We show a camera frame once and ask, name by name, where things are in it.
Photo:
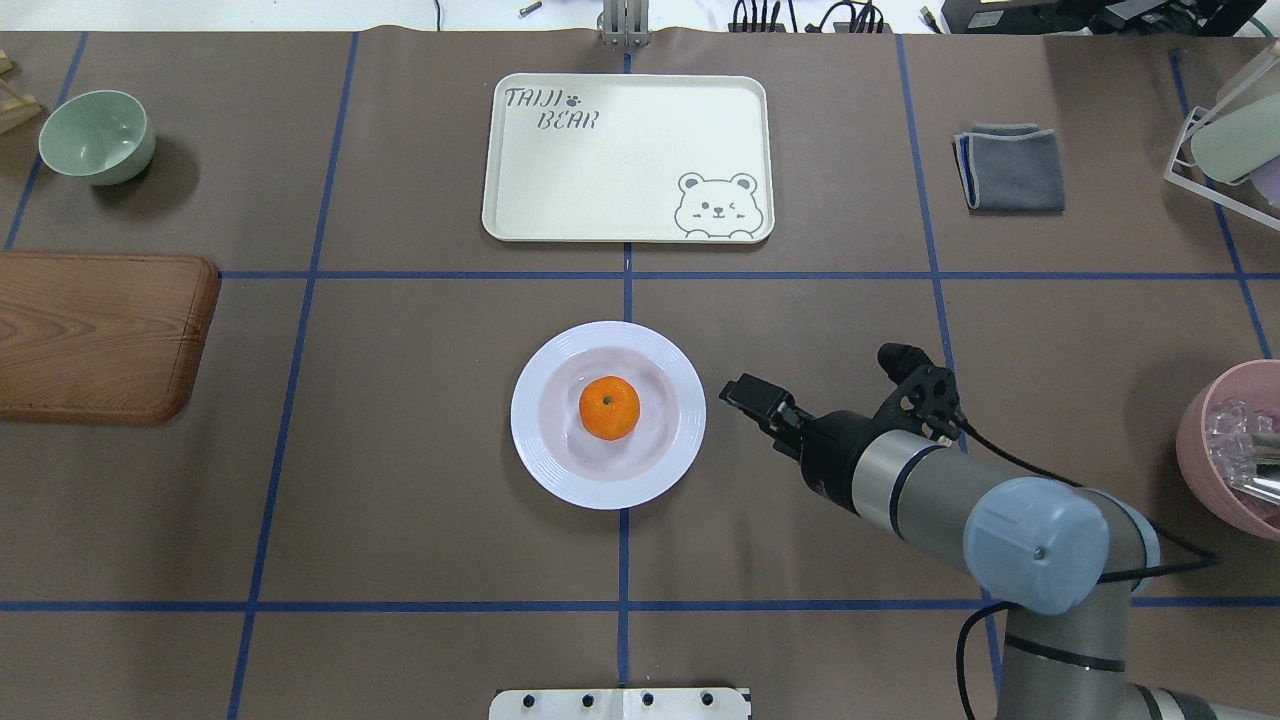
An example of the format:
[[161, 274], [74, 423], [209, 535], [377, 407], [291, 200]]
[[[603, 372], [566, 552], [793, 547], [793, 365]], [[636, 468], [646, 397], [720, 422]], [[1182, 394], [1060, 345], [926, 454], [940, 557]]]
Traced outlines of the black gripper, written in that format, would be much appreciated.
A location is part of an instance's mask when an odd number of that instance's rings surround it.
[[773, 450], [804, 465], [815, 465], [829, 455], [823, 416], [803, 410], [794, 396], [755, 375], [728, 380], [719, 400], [758, 421], [773, 439]]

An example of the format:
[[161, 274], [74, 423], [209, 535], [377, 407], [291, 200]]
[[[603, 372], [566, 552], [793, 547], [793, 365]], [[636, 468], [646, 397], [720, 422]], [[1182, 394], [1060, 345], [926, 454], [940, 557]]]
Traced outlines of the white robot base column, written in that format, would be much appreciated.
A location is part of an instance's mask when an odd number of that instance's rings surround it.
[[750, 691], [731, 687], [502, 691], [489, 719], [753, 719]]

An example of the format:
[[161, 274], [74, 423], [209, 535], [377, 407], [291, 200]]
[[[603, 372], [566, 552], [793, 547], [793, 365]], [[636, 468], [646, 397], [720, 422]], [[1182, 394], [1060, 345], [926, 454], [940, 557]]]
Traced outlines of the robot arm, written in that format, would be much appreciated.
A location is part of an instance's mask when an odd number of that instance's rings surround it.
[[895, 372], [872, 416], [815, 416], [744, 374], [719, 392], [797, 461], [818, 495], [972, 577], [992, 596], [965, 628], [1006, 612], [1001, 719], [1249, 719], [1252, 711], [1126, 679], [1132, 596], [1152, 579], [1213, 566], [1165, 564], [1178, 537], [1100, 489], [952, 446], [973, 428], [954, 374]]

